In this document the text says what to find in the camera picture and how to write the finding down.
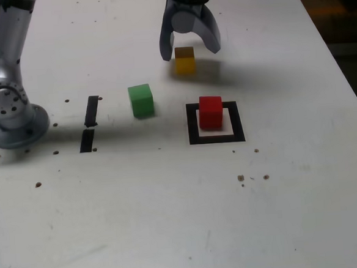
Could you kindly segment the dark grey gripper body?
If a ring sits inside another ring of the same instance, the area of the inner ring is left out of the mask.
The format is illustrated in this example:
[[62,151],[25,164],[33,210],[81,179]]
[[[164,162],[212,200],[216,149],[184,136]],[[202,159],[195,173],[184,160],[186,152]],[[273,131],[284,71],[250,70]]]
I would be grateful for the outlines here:
[[165,5],[165,10],[164,10],[164,17],[165,18],[170,18],[173,16],[173,14],[179,12],[179,11],[186,11],[186,12],[191,12],[198,17],[202,16],[203,11],[207,10],[208,7],[206,5],[189,5],[189,4],[183,4],[180,2],[176,2],[174,0],[167,0],[166,5]]

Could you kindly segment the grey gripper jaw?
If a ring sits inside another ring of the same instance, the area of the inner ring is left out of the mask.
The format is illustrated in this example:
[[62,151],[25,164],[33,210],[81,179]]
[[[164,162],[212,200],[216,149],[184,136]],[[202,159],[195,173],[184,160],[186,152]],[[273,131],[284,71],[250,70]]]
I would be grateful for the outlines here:
[[221,48],[218,24],[206,6],[195,6],[178,10],[171,20],[175,32],[198,35],[207,50],[217,53]]
[[166,10],[163,13],[162,26],[160,31],[160,53],[164,61],[170,61],[172,57],[172,48],[174,45],[174,28],[172,17],[174,10]]

